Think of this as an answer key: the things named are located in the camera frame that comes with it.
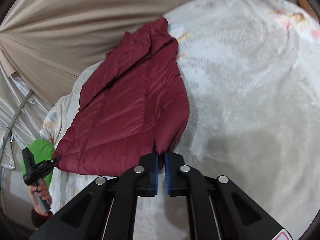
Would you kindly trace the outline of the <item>person's left hand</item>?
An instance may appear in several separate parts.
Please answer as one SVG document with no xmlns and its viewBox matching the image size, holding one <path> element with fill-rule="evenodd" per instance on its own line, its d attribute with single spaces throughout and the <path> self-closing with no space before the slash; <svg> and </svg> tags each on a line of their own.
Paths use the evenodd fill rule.
<svg viewBox="0 0 320 240">
<path fill-rule="evenodd" d="M 41 179 L 38 181 L 38 186 L 30 185 L 28 187 L 28 191 L 35 212 L 47 216 L 48 212 L 44 213 L 41 207 L 42 202 L 47 202 L 49 206 L 51 206 L 52 204 L 52 198 L 49 193 L 46 182 L 43 179 Z"/>
</svg>

